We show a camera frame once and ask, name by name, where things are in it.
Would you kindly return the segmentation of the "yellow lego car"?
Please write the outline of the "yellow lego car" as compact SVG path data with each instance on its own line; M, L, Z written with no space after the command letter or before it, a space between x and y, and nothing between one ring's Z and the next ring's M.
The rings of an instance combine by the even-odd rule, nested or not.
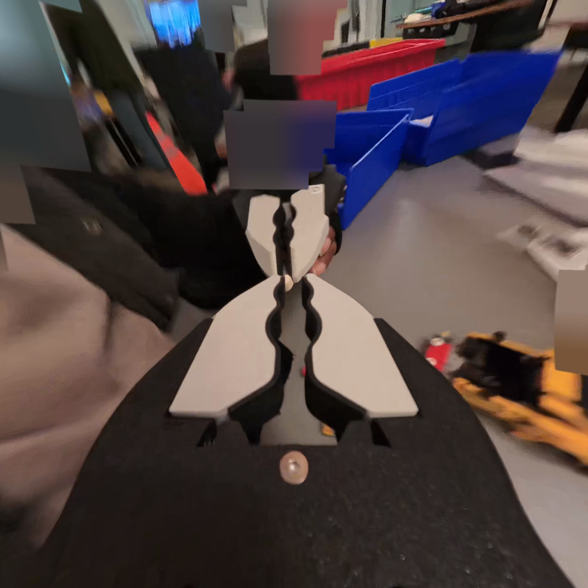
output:
M587 376L556 369L553 350L509 341L505 332L450 332L421 351L471 408L529 443L549 446L587 469Z

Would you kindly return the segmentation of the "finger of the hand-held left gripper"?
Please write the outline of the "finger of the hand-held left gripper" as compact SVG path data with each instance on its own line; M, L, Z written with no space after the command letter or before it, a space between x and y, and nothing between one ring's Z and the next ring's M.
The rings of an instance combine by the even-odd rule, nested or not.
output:
M329 232L325 214L325 187L315 185L295 192L290 201L293 211L289 242L290 275L298 283L312 268Z
M281 200L277 196L257 195L249 201L245 234L254 258L266 276L281 274L275 242L275 216L281 211Z

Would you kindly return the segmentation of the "person's left hand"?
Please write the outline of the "person's left hand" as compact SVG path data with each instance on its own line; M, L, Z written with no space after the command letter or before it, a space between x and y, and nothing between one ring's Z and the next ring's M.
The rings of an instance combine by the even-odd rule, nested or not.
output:
M320 250L319 256L308 273L316 276L324 274L328 266L331 264L337 251L338 245L336 241L336 231L333 226L330 226L325 243Z

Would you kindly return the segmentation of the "orange traffic cone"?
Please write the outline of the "orange traffic cone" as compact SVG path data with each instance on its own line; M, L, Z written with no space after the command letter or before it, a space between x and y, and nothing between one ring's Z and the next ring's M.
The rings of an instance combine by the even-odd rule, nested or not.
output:
M145 112L145 118L183 191L190 196L206 194L208 190L200 172L176 147L150 112Z

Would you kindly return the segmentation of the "person's pink garment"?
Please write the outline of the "person's pink garment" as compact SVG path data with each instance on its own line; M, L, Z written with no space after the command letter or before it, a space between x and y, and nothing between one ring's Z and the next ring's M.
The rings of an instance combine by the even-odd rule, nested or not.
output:
M18 232L1 234L1 525L40 546L109 418L175 344Z

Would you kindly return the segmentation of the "red plastic bin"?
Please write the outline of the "red plastic bin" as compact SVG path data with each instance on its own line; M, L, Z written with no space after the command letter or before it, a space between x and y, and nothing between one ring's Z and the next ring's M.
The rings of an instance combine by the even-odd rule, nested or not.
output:
M336 103L338 112L367 104L371 86L434 64L443 39L401 40L321 60L320 73L295 77L299 100Z

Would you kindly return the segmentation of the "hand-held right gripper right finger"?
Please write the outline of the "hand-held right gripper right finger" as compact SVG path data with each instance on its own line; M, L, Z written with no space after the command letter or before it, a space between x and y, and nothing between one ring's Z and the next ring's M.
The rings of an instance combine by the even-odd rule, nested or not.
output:
M302 302L306 406L337 441L351 423L418 414L379 322L363 305L313 274L302 280Z

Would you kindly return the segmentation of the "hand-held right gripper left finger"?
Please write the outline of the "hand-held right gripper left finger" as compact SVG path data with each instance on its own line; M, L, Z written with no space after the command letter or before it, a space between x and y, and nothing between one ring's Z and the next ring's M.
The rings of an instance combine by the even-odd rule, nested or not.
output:
M206 322L168 412L173 417L231 420L259 445L265 424L280 414L293 353L281 342L282 276L270 276Z

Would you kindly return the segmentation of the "person's left forearm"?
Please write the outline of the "person's left forearm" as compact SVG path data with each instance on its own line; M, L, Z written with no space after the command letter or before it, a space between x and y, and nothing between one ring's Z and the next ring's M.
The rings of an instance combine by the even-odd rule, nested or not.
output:
M267 278L246 237L259 191L189 196L129 178L107 183L148 230L164 267L179 270L180 296L192 305L216 311Z

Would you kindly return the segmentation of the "clear plastic bag dark pieces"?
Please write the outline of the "clear plastic bag dark pieces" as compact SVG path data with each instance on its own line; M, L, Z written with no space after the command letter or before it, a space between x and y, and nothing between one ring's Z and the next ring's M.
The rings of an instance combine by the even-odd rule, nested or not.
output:
M553 254L562 259L587 253L587 230L567 224L528 221L499 233L497 239L522 251Z

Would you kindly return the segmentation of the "white paper bag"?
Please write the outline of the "white paper bag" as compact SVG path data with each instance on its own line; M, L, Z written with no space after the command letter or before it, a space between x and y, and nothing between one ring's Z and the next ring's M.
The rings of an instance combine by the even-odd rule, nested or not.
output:
M489 169L484 178L587 227L587 129L549 134L525 128L513 156L515 163Z

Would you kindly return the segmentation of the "wooden office desk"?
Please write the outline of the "wooden office desk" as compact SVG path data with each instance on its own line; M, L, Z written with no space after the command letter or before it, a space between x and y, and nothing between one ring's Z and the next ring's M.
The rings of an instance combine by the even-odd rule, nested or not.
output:
M431 28L435 26L443 26L446 24L451 24L453 22L460 22L460 21L467 21L473 20L480 17L485 17L494 13L499 12L507 12L514 9L519 8L526 8L535 1L506 1L500 4L494 4L492 6L487 6L481 9L477 9L475 11L469 11L459 15L453 15L451 17L442 18L442 19L429 19L429 20L421 20L421 21L414 21L414 22L405 22L399 25L399 28L402 30L414 29L414 28Z

